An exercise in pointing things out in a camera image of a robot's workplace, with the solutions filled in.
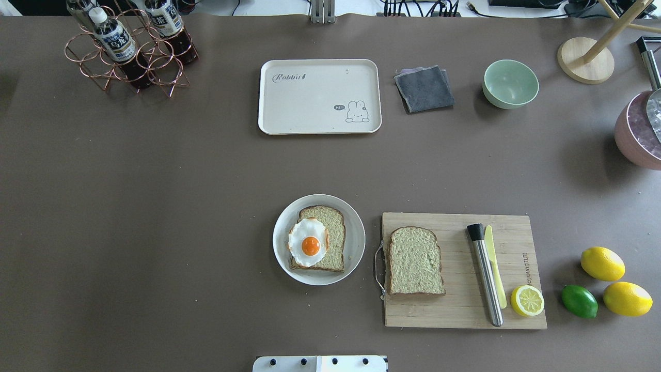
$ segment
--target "lime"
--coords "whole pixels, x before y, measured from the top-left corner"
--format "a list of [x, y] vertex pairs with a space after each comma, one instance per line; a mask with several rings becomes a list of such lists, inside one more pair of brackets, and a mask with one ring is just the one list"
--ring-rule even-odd
[[639, 285], [619, 281], [603, 291], [603, 303], [616, 314], [641, 316], [652, 307], [652, 297]]
[[511, 302], [514, 311], [521, 316], [535, 316], [544, 310], [544, 297], [531, 285], [516, 287]]
[[590, 291], [580, 285], [567, 285], [563, 288], [563, 304], [571, 313], [581, 318], [597, 316], [597, 300]]
[[604, 247], [583, 251], [580, 265], [591, 277], [603, 281], [618, 281], [624, 276], [624, 261], [617, 253]]

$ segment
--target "gray folded cloth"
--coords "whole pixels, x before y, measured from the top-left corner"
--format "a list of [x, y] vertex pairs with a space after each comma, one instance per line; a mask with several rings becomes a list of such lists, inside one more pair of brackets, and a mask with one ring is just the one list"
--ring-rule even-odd
[[438, 65], [402, 69], [395, 84], [410, 113], [454, 105], [447, 72]]

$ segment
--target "yellow lemon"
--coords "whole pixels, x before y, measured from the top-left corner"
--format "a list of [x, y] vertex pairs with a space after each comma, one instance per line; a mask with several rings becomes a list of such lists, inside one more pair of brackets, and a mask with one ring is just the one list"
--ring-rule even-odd
[[616, 314], [641, 316], [652, 307], [652, 297], [639, 285], [619, 281], [603, 290], [603, 303]]
[[624, 276], [624, 261], [617, 253], [604, 247], [583, 251], [580, 265], [591, 277], [603, 281], [618, 281]]
[[510, 300], [514, 311], [521, 316], [535, 316], [544, 310], [541, 291], [531, 285], [516, 287]]

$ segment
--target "wooden cutting board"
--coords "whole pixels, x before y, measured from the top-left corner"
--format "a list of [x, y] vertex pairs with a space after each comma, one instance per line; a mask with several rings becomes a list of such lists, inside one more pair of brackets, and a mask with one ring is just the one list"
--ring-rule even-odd
[[[484, 290], [479, 282], [473, 245], [466, 226], [491, 225], [498, 268], [508, 306], [504, 323], [497, 328], [488, 320]], [[512, 291], [529, 284], [540, 291], [539, 271], [528, 216], [490, 214], [383, 213], [383, 249], [386, 257], [385, 288], [389, 290], [388, 247], [390, 234], [400, 227], [419, 226], [436, 234], [441, 247], [441, 276], [446, 295], [390, 295], [384, 300], [385, 325], [425, 328], [492, 328], [545, 330], [546, 314], [523, 317], [512, 310]], [[550, 294], [544, 293], [547, 300]]]

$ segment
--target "yellow knife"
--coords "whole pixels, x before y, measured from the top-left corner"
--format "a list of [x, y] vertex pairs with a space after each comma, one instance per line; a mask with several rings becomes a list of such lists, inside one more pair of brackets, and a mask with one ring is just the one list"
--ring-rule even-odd
[[496, 285], [496, 294], [498, 295], [498, 303], [500, 308], [507, 307], [507, 297], [505, 297], [505, 289], [502, 286], [500, 279], [500, 271], [498, 270], [498, 260], [496, 259], [496, 247], [494, 246], [494, 234], [491, 225], [485, 228], [485, 244], [486, 253], [491, 261], [491, 269], [494, 272], [494, 284]]

